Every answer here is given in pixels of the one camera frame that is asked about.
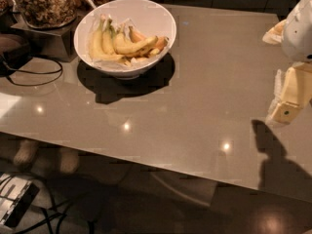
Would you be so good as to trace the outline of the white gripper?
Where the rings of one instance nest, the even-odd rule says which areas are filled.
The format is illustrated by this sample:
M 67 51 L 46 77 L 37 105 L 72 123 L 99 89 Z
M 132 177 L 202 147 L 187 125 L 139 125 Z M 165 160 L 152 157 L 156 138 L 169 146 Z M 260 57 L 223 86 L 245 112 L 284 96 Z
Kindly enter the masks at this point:
M 274 99 L 266 123 L 288 125 L 312 99 L 312 0 L 300 0 L 287 16 L 262 37 L 267 44 L 280 44 L 295 62 L 286 72 L 275 76 Z

